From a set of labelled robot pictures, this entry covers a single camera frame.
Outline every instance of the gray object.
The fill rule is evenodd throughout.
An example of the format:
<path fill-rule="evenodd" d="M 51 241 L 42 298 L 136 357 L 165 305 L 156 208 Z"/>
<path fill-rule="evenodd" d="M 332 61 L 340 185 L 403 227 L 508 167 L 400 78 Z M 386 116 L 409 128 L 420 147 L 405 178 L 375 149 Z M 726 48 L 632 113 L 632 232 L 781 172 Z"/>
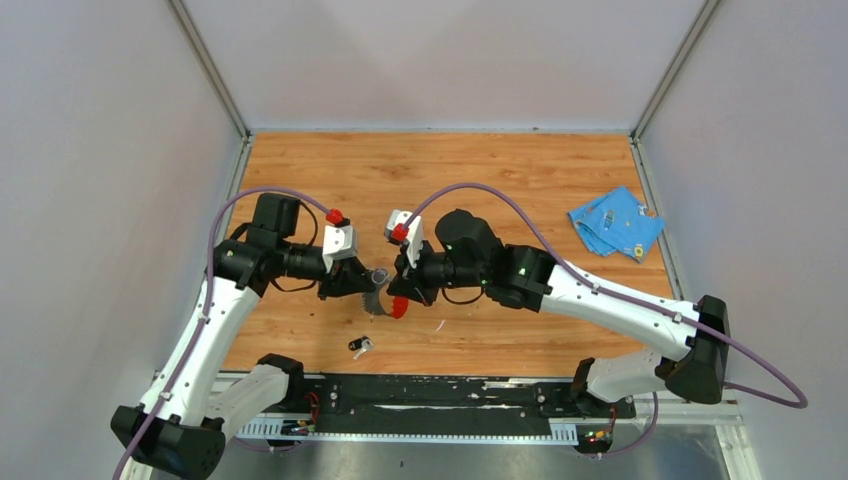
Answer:
<path fill-rule="evenodd" d="M 376 287 L 373 292 L 362 294 L 362 309 L 374 316 L 389 316 L 389 312 L 380 303 L 380 292 L 392 280 L 389 271 L 378 268 L 371 272 L 371 282 Z"/>

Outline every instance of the folded blue cloth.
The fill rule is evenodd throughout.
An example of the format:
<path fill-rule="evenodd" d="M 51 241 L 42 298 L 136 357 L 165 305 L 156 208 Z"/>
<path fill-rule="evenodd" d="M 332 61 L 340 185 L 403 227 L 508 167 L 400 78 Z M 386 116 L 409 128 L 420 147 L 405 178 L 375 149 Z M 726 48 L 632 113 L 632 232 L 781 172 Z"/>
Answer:
<path fill-rule="evenodd" d="M 602 256 L 618 251 L 639 262 L 665 227 L 665 221 L 626 187 L 596 198 L 568 216 L 590 251 Z"/>

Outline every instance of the gray wall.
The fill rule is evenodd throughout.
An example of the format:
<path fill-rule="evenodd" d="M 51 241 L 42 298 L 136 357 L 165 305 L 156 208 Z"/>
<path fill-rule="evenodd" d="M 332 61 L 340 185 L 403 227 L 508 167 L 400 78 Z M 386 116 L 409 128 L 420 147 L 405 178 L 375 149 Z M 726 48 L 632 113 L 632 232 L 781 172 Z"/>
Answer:
<path fill-rule="evenodd" d="M 727 0 L 645 140 L 690 295 L 809 394 L 741 395 L 769 480 L 844 477 L 847 23 L 841 0 Z M 784 391 L 738 356 L 730 377 Z"/>
<path fill-rule="evenodd" d="M 264 128 L 635 126 L 702 0 L 188 0 Z"/>
<path fill-rule="evenodd" d="M 108 478 L 239 142 L 164 1 L 0 2 L 0 477 Z"/>

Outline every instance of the wooden table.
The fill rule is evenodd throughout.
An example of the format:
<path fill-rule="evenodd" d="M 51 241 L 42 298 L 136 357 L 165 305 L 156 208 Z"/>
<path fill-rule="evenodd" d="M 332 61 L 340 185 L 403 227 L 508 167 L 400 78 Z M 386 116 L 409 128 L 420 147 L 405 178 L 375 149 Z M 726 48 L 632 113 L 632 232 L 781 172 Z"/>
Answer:
<path fill-rule="evenodd" d="M 265 133 L 247 165 L 243 188 L 279 185 L 311 195 L 349 217 L 359 232 L 359 258 L 368 268 L 391 268 L 397 247 L 383 238 L 392 209 L 413 210 L 437 189 L 476 181 L 516 200 L 557 251 L 607 279 L 670 297 L 658 247 L 643 264 L 620 254 L 602 258 L 577 237 L 566 213 L 620 186 L 642 197 L 623 135 Z M 232 225 L 249 221 L 255 196 L 236 206 Z M 538 245 L 521 219 L 496 197 L 463 190 L 425 210 L 426 238 L 438 247 L 436 221 L 455 209 L 486 219 L 504 243 Z M 319 218 L 320 232 L 326 222 Z M 301 214 L 296 241 L 312 235 Z M 316 244 L 321 244 L 319 233 Z M 303 282 L 283 279 L 283 288 Z M 455 299 L 478 290 L 454 290 Z M 411 303 L 400 320 L 372 318 L 360 297 L 316 298 L 315 290 L 269 288 L 248 318 L 225 369 L 249 369 L 266 353 L 298 359 L 308 371 L 512 376 L 571 376 L 583 358 L 612 357 L 637 342 L 583 320 L 503 308 L 487 298 L 469 306 L 439 299 Z M 362 335 L 376 348 L 353 360 L 347 345 Z"/>

